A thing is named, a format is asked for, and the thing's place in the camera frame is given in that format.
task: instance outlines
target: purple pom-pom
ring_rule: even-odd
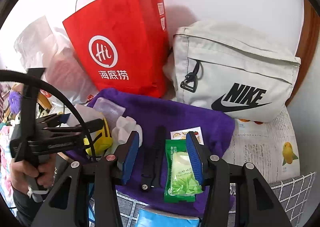
[[[21,110],[21,99],[22,96],[18,92],[10,92],[8,101],[10,104],[10,109],[13,114],[18,114]]]

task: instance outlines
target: person's arm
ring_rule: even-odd
[[[50,159],[45,163],[33,167],[27,161],[15,162],[12,159],[10,164],[10,178],[11,185],[13,187],[13,201],[17,207],[17,219],[24,226],[30,226],[35,218],[42,203],[36,203],[32,198],[29,198],[28,183],[25,179],[25,175],[31,177],[38,177],[39,173],[42,173],[37,178],[38,185],[43,185],[45,188],[49,188],[53,184],[53,175],[55,170],[55,154],[50,155]]]

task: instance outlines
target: human hand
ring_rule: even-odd
[[[26,181],[25,175],[36,178],[40,173],[42,173],[42,175],[37,179],[37,183],[38,185],[43,185],[45,188],[49,188],[53,184],[55,162],[56,154],[50,154],[49,160],[44,164],[40,164],[38,168],[35,168],[25,160],[15,162],[14,159],[12,159],[10,163],[12,187],[21,193],[27,194],[28,182]]]

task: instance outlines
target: white hi logo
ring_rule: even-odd
[[[108,49],[105,45],[100,44],[101,48],[99,50],[99,43],[97,43],[97,53],[93,53],[92,52],[92,45],[96,40],[102,40],[104,42],[106,42],[112,49],[113,51],[113,62],[111,65],[108,64],[104,64],[103,61],[106,60],[106,57],[108,59],[112,58],[112,53],[109,54]],[[89,42],[89,52],[91,57],[93,58],[93,60],[98,63],[100,66],[105,67],[105,68],[112,68],[114,67],[117,62],[118,62],[118,53],[116,50],[116,47],[113,45],[113,43],[106,37],[102,36],[102,35],[96,35],[94,37],[91,38],[90,42]]]

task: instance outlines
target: red shopping bag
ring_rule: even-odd
[[[63,21],[98,90],[161,97],[168,56],[163,0],[95,0]]]

